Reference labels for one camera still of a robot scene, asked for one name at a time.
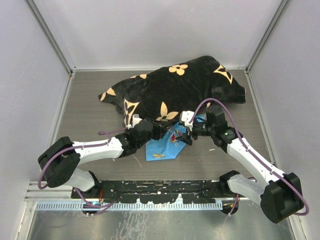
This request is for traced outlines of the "large metal keyring with rings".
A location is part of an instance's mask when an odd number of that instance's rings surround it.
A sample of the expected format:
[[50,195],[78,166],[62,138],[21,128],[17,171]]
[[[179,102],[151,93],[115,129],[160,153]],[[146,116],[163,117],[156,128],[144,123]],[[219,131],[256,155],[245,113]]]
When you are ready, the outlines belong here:
[[184,126],[179,125],[178,127],[170,126],[167,130],[170,132],[170,141],[173,143],[178,137],[183,136],[187,129]]

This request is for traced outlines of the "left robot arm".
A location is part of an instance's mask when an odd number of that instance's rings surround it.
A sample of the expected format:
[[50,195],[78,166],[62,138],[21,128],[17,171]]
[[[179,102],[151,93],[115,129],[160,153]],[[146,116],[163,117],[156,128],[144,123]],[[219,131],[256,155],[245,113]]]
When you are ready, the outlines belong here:
[[61,137],[37,160],[41,169],[38,188],[70,186],[88,198],[95,198],[102,185],[92,171],[83,171],[80,165],[133,155],[150,140],[162,139],[174,124],[173,121],[135,118],[127,127],[99,132],[99,135],[107,136],[104,140],[84,142]]

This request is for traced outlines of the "black floral plush pillow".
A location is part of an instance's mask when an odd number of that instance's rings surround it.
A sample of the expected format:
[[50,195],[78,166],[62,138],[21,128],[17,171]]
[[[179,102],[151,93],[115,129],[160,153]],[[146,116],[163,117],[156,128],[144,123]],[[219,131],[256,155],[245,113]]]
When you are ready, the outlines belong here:
[[194,111],[208,98],[244,104],[246,89],[219,61],[204,55],[121,80],[98,98],[114,105],[127,126],[134,115],[161,122],[177,121],[182,111]]

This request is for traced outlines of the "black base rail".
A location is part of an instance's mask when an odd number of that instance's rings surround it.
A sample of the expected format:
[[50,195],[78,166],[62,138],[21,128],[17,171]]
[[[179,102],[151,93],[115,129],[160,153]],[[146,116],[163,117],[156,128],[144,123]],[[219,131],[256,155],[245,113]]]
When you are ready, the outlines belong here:
[[216,200],[234,200],[236,194],[226,191],[215,180],[103,180],[98,190],[83,192],[86,200],[100,199],[106,203],[209,204]]

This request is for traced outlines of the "blue cartoon print cloth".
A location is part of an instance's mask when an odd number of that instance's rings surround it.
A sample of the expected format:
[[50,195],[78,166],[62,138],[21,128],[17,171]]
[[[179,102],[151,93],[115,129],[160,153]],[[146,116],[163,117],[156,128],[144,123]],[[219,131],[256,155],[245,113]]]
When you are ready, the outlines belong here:
[[[176,123],[174,127],[183,126],[180,123]],[[145,146],[145,157],[147,162],[162,161],[162,160],[174,160],[179,153],[185,148],[186,143],[176,140],[171,142],[171,133],[166,132],[164,137],[160,140],[151,139]]]

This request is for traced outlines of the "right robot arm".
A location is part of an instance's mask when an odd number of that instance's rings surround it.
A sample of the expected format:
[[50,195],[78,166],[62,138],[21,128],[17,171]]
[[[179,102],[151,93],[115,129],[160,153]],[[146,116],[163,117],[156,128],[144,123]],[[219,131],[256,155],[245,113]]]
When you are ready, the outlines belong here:
[[223,196],[240,194],[250,199],[275,224],[304,208],[299,177],[293,172],[286,174],[262,157],[228,124],[221,107],[211,105],[203,120],[196,118],[193,111],[183,111],[179,121],[186,127],[181,138],[183,142],[191,145],[198,136],[210,137],[218,148],[235,158],[252,175],[253,179],[249,179],[232,170],[220,176],[219,191]]

